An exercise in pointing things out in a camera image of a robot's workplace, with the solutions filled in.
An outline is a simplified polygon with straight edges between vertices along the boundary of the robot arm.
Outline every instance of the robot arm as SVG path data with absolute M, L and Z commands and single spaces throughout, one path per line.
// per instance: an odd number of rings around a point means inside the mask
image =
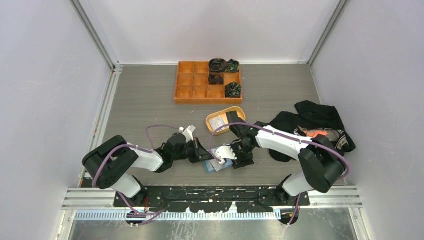
M 265 130 L 250 126 L 231 126 L 230 130 L 239 140 L 230 146 L 218 148 L 216 155 L 222 164 L 224 159 L 232 159 L 234 169 L 254 164 L 252 153 L 254 148 L 275 150 L 299 161 L 303 173 L 286 177 L 277 187 L 282 201 L 291 202 L 298 194 L 310 190 L 326 193 L 345 171 L 345 166 L 333 154 L 313 145 L 301 143 L 301 140 L 307 140 L 334 150 L 325 136 L 302 137 L 279 131 L 262 122 L 257 122 L 255 125 Z M 166 143 L 155 150 L 132 147 L 116 151 L 101 172 L 97 181 L 98 187 L 112 188 L 137 204 L 144 199 L 144 195 L 139 194 L 144 188 L 134 176 L 126 173 L 130 167 L 162 173 L 172 167 L 173 162 L 177 160 L 189 159 L 191 163 L 198 163 L 213 159 L 214 156 L 202 147 L 196 137 L 193 137 L 194 129 L 190 126 L 182 133 L 174 133 Z M 275 133 L 288 136 L 289 139 Z M 124 138 L 115 136 L 86 155 L 82 164 L 94 177 L 108 153 L 117 146 L 125 144 L 128 143 Z

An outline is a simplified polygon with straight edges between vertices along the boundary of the white wall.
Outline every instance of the white wall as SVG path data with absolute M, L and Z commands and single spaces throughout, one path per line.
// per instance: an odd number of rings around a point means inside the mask
M 84 0 L 121 64 L 307 62 L 338 0 Z
M 1 1 L 0 236 L 53 239 L 110 70 L 68 0 Z
M 313 66 L 339 110 L 373 239 L 422 239 L 424 3 L 350 1 Z

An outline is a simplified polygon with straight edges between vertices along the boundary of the black mounting plate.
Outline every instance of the black mounting plate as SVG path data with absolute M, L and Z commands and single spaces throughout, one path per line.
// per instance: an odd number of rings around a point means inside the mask
M 192 213 L 227 212 L 233 202 L 238 213 L 273 212 L 275 206 L 294 206 L 295 201 L 282 204 L 274 197 L 277 186 L 144 186 L 147 190 L 149 211 L 163 208 L 170 213 L 185 213 L 190 207 Z M 309 206 L 308 193 L 303 193 L 301 206 Z M 126 207 L 116 195 L 113 206 Z

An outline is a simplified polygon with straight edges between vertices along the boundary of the orange object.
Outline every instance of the orange object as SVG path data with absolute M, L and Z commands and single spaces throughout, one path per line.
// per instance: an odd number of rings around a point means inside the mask
M 327 136 L 329 133 L 327 132 L 327 131 L 316 131 L 314 134 L 313 134 L 313 138 L 316 138 L 318 135 L 323 135 L 323 136 Z
M 212 113 L 211 115 L 207 116 L 207 118 L 206 118 L 206 125 L 207 125 L 207 129 L 209 129 L 209 132 L 211 134 L 214 132 L 214 129 L 212 128 L 211 124 L 209 123 L 209 120 L 211 120 L 213 118 L 216 118 L 216 117 L 221 117 L 222 120 L 224 121 L 224 123 L 225 124 L 228 124 L 227 113 L 228 112 L 233 112 L 233 111 L 236 111 L 237 112 L 237 115 L 238 115 L 239 118 L 243 119 L 243 121 L 246 121 L 246 114 L 245 114 L 245 112 L 240 107 L 238 107 L 238 106 L 232 106 L 232 107 L 229 107 L 229 108 L 224 109 L 222 111 L 218 111 L 218 112 Z M 229 127 L 224 128 L 224 129 L 222 129 L 220 131 L 217 131 L 215 133 L 215 136 L 224 134 L 224 133 L 229 132 L 229 131 L 230 131 L 230 128 Z
M 176 104 L 241 104 L 243 86 L 241 68 L 238 72 L 220 73 L 223 85 L 209 84 L 208 61 L 180 61 L 176 74 L 174 101 Z M 241 95 L 238 98 L 225 97 L 225 86 L 236 82 L 241 85 Z

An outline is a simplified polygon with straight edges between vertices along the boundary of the metal sheet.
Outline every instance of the metal sheet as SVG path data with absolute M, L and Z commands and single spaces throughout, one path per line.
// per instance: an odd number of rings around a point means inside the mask
M 348 209 L 301 209 L 291 228 L 277 220 L 156 221 L 130 228 L 124 221 L 74 221 L 70 240 L 356 240 Z

